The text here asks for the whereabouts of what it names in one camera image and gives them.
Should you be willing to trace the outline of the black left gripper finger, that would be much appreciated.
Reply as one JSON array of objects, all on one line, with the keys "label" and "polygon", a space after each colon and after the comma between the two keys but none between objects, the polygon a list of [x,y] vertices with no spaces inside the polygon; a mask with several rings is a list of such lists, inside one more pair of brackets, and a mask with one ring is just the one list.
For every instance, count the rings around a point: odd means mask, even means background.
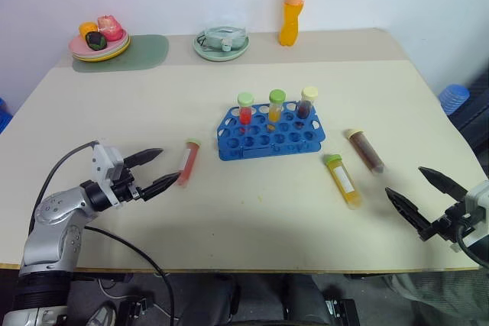
[{"label": "black left gripper finger", "polygon": [[162,148],[148,148],[137,153],[134,153],[128,157],[124,158],[124,167],[133,168],[136,166],[142,166],[149,163],[158,155],[160,155],[164,150]]},{"label": "black left gripper finger", "polygon": [[161,176],[145,189],[141,190],[141,198],[148,201],[170,188],[180,177],[180,172]]}]

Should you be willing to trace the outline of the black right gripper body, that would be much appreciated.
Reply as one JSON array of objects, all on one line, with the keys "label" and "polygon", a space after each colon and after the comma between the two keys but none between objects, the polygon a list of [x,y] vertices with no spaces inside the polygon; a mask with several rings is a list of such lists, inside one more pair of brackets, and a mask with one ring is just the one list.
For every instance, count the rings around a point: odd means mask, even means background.
[{"label": "black right gripper body", "polygon": [[447,208],[444,214],[436,219],[434,222],[418,231],[418,235],[421,240],[427,241],[436,234],[444,240],[450,240],[452,243],[456,242],[456,226],[458,221],[466,214],[466,207],[464,202],[458,202]]}]

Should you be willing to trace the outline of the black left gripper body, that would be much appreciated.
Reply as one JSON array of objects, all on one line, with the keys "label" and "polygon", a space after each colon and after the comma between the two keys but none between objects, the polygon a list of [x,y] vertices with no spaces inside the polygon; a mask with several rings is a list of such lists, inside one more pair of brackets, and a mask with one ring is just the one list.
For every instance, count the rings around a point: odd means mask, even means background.
[{"label": "black left gripper body", "polygon": [[123,168],[119,178],[112,181],[111,190],[119,203],[148,200],[143,189],[136,186],[134,176],[128,168]]}]

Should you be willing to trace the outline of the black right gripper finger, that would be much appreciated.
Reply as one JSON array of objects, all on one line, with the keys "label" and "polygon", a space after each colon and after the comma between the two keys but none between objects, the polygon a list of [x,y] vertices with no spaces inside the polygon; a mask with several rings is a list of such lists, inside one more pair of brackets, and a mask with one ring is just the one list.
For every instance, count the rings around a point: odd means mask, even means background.
[{"label": "black right gripper finger", "polygon": [[420,166],[418,170],[423,174],[428,182],[440,192],[449,195],[456,202],[463,202],[465,200],[465,196],[468,191],[453,179],[435,169]]},{"label": "black right gripper finger", "polygon": [[385,188],[385,192],[397,212],[418,232],[426,230],[431,225],[409,199],[388,187]]}]

